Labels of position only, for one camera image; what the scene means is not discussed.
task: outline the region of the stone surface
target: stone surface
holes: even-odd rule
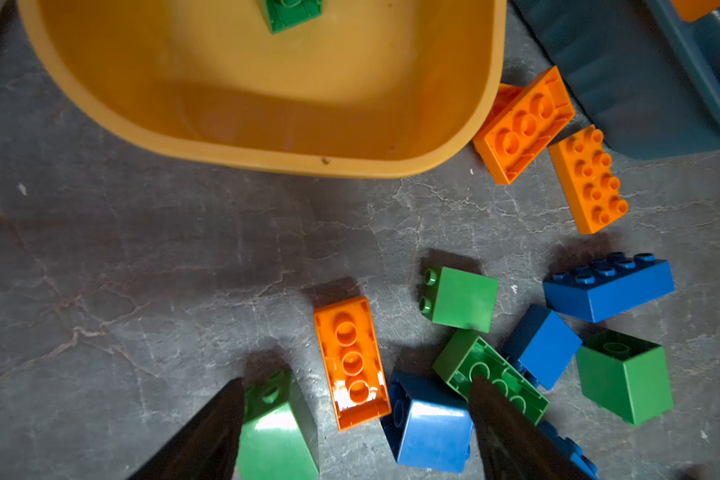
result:
[[[504,82],[548,62],[510,8]],[[588,124],[578,115],[563,135]],[[79,112],[13,13],[0,31],[0,479],[124,478],[227,380],[290,365],[322,478],[455,478],[397,467],[381,426],[338,434],[312,309],[371,301],[388,376],[452,330],[417,311],[422,267],[501,282],[500,344],[550,269],[611,252],[672,263],[677,292],[608,320],[662,344],[675,408],[641,428],[557,383],[549,420],[611,478],[720,478],[720,152],[614,155],[631,210],[582,236],[548,154],[498,187],[471,146],[402,180],[263,174],[163,158]],[[566,319],[577,331],[593,328]],[[481,478],[478,449],[463,478]]]

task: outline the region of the green building block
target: green building block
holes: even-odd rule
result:
[[[272,33],[322,15],[322,0],[259,0]]]
[[[465,399],[469,399],[472,379],[475,376],[487,377],[534,425],[538,424],[550,405],[550,401],[492,349],[478,332],[457,331],[432,368]]]
[[[495,278],[433,266],[424,272],[424,294],[418,309],[440,325],[488,332],[498,292]]]
[[[314,480],[317,425],[293,374],[279,370],[246,389],[237,467],[243,480]]]
[[[586,339],[576,354],[581,391],[632,425],[674,406],[664,347],[606,330]]]

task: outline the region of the dark teal plastic container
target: dark teal plastic container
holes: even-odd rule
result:
[[[720,149],[720,8],[670,0],[514,0],[614,150],[653,159]]]

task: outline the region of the orange brick stud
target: orange brick stud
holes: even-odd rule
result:
[[[338,430],[392,413],[368,299],[315,310],[315,327]]]
[[[557,177],[581,234],[594,234],[630,209],[619,196],[621,182],[603,151],[603,132],[594,125],[549,147]]]
[[[514,182],[576,115],[557,67],[519,89],[499,87],[487,123],[472,139],[499,185]]]

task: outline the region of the blue toy brick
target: blue toy brick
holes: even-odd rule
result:
[[[592,463],[587,457],[584,456],[584,451],[579,447],[576,442],[570,438],[563,440],[557,435],[557,428],[553,427],[546,420],[539,422],[539,430],[549,439],[552,443],[581,470],[597,480],[597,466]]]
[[[501,351],[510,364],[538,387],[553,389],[570,360],[581,347],[581,339],[557,315],[531,305]]]
[[[392,415],[382,418],[382,427],[399,465],[464,471],[474,426],[460,396],[436,379],[396,372],[389,399]]]
[[[653,254],[634,259],[621,252],[579,265],[570,273],[552,274],[544,282],[552,310],[598,323],[675,291],[670,263]]]

